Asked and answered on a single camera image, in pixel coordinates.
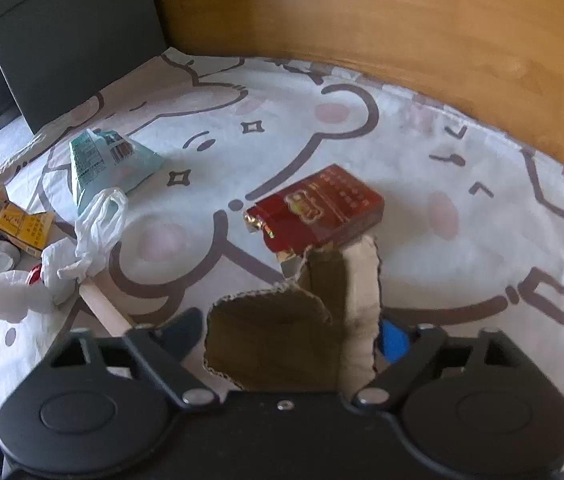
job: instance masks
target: wooden headboard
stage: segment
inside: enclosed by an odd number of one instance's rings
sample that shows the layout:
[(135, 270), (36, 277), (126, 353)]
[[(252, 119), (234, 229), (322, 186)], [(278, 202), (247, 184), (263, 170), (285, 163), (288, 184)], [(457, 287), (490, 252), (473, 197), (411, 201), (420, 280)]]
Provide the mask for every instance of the wooden headboard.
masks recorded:
[(157, 0), (190, 54), (334, 62), (564, 163), (564, 0)]

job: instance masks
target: pink cheek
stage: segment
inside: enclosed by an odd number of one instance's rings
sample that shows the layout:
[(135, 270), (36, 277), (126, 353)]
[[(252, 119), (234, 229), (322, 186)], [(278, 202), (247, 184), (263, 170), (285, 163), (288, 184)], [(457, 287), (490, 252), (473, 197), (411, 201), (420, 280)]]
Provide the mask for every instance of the pink cheek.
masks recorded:
[(176, 99), (175, 103), (177, 104), (178, 109), (197, 107), (205, 108), (212, 104), (214, 97), (214, 92), (211, 92), (209, 90), (197, 90), (187, 92), (186, 94)]
[(240, 104), (235, 107), (235, 115), (245, 115), (250, 114), (257, 110), (267, 98), (265, 97), (250, 97), (246, 98)]
[(343, 123), (348, 119), (349, 114), (350, 110), (347, 106), (337, 103), (322, 103), (315, 107), (315, 117), (323, 123)]
[(165, 262), (187, 247), (187, 230), (170, 222), (151, 222), (138, 237), (138, 256), (145, 262)]
[(460, 228), (460, 216), (455, 204), (443, 191), (428, 196), (428, 224), (432, 231), (444, 240), (453, 240)]

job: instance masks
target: star pattern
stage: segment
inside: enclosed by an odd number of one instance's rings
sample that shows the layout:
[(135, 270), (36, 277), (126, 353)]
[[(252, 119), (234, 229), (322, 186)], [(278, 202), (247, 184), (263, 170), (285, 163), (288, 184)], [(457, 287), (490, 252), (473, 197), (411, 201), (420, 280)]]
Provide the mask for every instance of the star pattern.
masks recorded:
[(480, 189), (489, 197), (493, 198), (493, 192), (481, 182), (476, 182), (475, 184), (473, 184), (471, 186), (471, 189), (469, 189), (469, 193), (475, 195)]
[(167, 187), (177, 186), (181, 184), (182, 186), (189, 186), (191, 181), (188, 180), (188, 176), (191, 174), (191, 170), (184, 171), (169, 171), (169, 183)]
[(451, 128), (449, 128), (448, 126), (444, 127), (444, 131), (449, 134), (451, 137), (455, 137), (458, 140), (462, 140), (464, 138), (464, 135), (466, 134), (466, 130), (467, 127), (466, 125), (462, 126), (462, 128), (460, 128), (460, 131), (455, 133)]
[(253, 121), (252, 123), (241, 123), (242, 133), (249, 134), (251, 132), (264, 133), (264, 128), (262, 128), (262, 121)]

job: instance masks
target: cardboard piece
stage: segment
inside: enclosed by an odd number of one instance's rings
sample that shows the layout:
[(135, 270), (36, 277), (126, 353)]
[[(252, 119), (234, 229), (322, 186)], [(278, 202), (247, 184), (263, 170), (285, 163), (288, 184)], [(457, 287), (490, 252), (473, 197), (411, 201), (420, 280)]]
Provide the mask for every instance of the cardboard piece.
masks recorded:
[(370, 237), (309, 250), (283, 286), (222, 298), (207, 317), (204, 365), (246, 390), (340, 390), (375, 377), (380, 291)]

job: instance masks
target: bedsheet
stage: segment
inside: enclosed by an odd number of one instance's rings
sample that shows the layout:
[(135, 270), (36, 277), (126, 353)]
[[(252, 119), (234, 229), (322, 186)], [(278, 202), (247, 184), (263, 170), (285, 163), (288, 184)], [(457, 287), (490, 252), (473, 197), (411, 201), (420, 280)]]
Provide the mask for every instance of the bedsheet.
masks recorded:
[[(171, 48), (47, 124), (0, 167), (14, 201), (53, 209), (73, 236), (69, 141), (116, 130), (166, 158), (129, 196), (98, 276), (137, 322), (282, 279), (242, 212), (338, 163), (380, 192), (371, 230), (382, 302), (453, 335), (505, 330), (564, 393), (564, 167), (431, 98), (322, 63), (188, 56)], [(72, 326), (103, 329), (81, 301), (0, 320), (0, 403)], [(209, 386), (198, 345), (185, 365)]]

